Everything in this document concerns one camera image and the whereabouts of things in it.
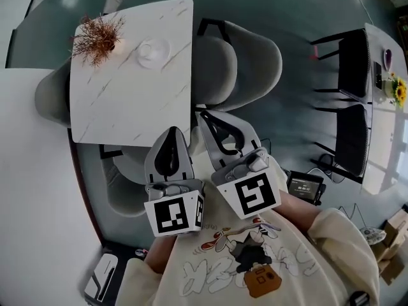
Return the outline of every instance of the white desk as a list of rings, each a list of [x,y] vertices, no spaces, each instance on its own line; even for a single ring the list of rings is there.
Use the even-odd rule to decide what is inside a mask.
[[[370,194],[379,194],[400,179],[408,182],[408,103],[404,109],[391,105],[383,91],[375,86],[374,63],[384,69],[384,50],[390,49],[393,61],[390,71],[408,80],[404,52],[398,43],[382,30],[365,24],[370,50],[371,67],[368,85],[372,88],[372,125],[367,167],[362,187]]]
[[[126,21],[123,51],[96,69],[82,66],[80,56],[72,60],[74,142],[150,147],[163,131],[177,126],[189,144],[193,1],[160,1],[105,16],[113,17]],[[170,58],[161,69],[144,68],[136,58],[147,38],[170,42]]]

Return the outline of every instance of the white sweatshirt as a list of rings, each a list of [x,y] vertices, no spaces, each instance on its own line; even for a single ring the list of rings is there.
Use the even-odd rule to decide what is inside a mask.
[[[210,184],[206,196],[202,231],[177,238],[163,275],[131,259],[116,306],[343,306],[354,291],[378,305],[374,255],[343,213],[328,209],[316,217],[308,235],[320,252],[273,210],[240,220]]]

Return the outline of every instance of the black device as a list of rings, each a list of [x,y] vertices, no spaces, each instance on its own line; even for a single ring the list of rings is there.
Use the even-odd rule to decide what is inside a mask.
[[[323,177],[291,171],[288,179],[289,194],[314,205],[320,205],[320,197],[326,190]]]
[[[375,70],[374,70],[374,78],[375,78],[375,86],[379,89],[383,89],[383,69],[378,62],[374,62]]]

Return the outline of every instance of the white wall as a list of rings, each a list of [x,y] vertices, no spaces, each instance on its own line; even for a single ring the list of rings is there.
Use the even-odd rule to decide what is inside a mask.
[[[49,72],[0,69],[2,306],[85,305],[80,289],[100,249],[67,131],[34,107],[35,88]]]

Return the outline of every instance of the cardboard box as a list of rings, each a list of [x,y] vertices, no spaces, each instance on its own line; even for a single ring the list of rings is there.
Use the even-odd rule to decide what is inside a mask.
[[[388,265],[390,265],[390,263],[391,263],[390,260],[378,262],[378,271],[379,271],[379,274],[380,274],[380,275],[384,272],[385,268],[386,268]]]
[[[387,260],[393,258],[401,245],[405,242],[405,236],[404,235],[399,235],[397,236],[397,239],[395,239],[393,245],[387,249],[385,255],[382,257],[382,260]]]
[[[383,244],[383,242],[379,242],[378,244],[372,245],[371,250],[374,253],[377,263],[380,262],[385,256],[385,254],[389,251],[389,249]]]
[[[402,263],[401,258],[396,255],[390,261],[389,265],[382,271],[381,277],[384,279],[387,285],[391,285],[393,281],[401,274],[405,265]]]
[[[386,221],[384,230],[387,235],[383,243],[386,247],[390,247],[398,236],[404,236],[408,230],[408,213],[404,210],[399,210],[391,219]]]

